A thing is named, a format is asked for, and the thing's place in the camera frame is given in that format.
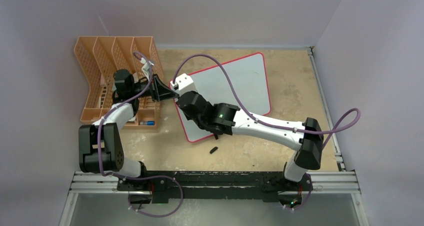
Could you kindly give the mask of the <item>pink-framed whiteboard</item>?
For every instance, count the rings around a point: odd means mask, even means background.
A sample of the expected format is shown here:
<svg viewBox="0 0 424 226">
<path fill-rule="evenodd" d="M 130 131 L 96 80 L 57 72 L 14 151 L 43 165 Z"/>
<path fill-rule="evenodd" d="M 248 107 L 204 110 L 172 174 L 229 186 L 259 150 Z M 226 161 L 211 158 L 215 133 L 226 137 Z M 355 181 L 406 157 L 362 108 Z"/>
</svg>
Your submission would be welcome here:
<svg viewBox="0 0 424 226">
<path fill-rule="evenodd" d="M 267 115 L 271 112 L 264 55 L 256 52 L 222 64 L 235 89 L 237 97 L 251 113 Z M 213 104 L 229 103 L 237 105 L 230 85 L 217 65 L 193 71 L 188 74 L 193 79 L 197 92 Z"/>
</svg>

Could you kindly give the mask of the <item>black marker cap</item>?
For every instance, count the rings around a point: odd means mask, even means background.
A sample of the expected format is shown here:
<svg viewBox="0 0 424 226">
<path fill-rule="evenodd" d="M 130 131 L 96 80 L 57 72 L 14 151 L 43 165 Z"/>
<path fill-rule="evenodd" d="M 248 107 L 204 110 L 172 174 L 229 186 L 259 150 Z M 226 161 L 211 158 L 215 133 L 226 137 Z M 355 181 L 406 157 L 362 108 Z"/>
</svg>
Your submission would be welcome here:
<svg viewBox="0 0 424 226">
<path fill-rule="evenodd" d="M 219 148 L 217 146 L 215 146 L 214 148 L 212 148 L 209 153 L 213 154 L 215 151 L 217 151 Z"/>
</svg>

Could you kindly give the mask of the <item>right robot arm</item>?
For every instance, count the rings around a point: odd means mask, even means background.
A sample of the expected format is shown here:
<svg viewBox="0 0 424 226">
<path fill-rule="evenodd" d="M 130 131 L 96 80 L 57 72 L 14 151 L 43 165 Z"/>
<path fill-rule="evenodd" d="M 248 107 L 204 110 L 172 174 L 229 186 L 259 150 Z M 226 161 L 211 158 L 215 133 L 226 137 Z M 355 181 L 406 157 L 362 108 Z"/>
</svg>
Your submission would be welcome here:
<svg viewBox="0 0 424 226">
<path fill-rule="evenodd" d="M 251 112 L 228 103 L 211 104 L 199 93 L 189 91 L 176 105 L 186 119 L 204 131 L 220 135 L 241 135 L 278 143 L 294 151 L 286 163 L 280 182 L 288 190 L 300 184 L 309 170 L 321 168 L 324 137 L 319 122 L 311 117 L 302 121 L 285 121 Z"/>
</svg>

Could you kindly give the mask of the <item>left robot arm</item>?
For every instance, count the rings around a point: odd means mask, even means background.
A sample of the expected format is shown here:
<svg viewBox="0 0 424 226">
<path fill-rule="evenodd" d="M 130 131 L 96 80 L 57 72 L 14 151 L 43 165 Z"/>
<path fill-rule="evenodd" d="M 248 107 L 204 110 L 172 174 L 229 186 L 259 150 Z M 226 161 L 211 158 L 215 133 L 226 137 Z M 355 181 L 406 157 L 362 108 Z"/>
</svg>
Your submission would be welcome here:
<svg viewBox="0 0 424 226">
<path fill-rule="evenodd" d="M 137 115 L 141 98 L 161 102 L 179 95 L 157 74 L 135 81 L 128 70 L 119 69 L 113 74 L 113 80 L 111 109 L 96 122 L 78 130 L 79 167 L 84 173 L 130 178 L 130 185 L 142 191 L 149 185 L 146 167 L 141 161 L 125 157 L 120 130 Z"/>
</svg>

